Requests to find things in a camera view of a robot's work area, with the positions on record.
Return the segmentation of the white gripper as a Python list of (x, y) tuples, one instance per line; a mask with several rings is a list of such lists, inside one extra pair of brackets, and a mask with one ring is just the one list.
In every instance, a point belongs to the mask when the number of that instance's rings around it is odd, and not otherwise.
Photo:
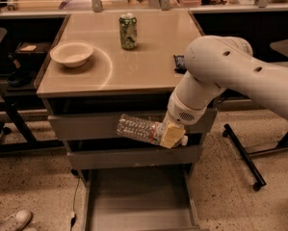
[(165, 125), (160, 145), (167, 149), (185, 145), (186, 130), (183, 125), (196, 124), (205, 112), (206, 107), (197, 109), (183, 104), (174, 91), (170, 95), (167, 112), (163, 120), (167, 124)]

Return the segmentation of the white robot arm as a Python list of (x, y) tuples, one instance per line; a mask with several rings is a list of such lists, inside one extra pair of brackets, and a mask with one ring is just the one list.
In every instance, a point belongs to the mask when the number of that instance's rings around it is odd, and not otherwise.
[(242, 38), (204, 36), (184, 55), (186, 73), (172, 92), (161, 145), (177, 146), (185, 127), (197, 123), (208, 104), (225, 90), (235, 90), (288, 120), (288, 67), (252, 57)]

